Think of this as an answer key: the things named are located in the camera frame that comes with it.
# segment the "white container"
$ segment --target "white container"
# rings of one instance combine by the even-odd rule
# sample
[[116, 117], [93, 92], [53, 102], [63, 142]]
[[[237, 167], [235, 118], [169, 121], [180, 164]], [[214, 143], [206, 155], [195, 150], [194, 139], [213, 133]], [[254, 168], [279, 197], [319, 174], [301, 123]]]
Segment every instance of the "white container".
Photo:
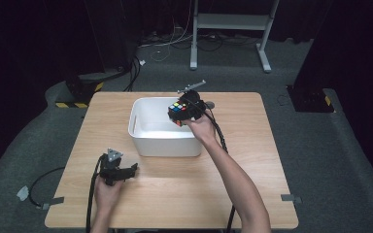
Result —
[[160, 157], [197, 156], [202, 145], [188, 126], [169, 119], [168, 107], [176, 97], [137, 99], [132, 107], [128, 132], [140, 155]]

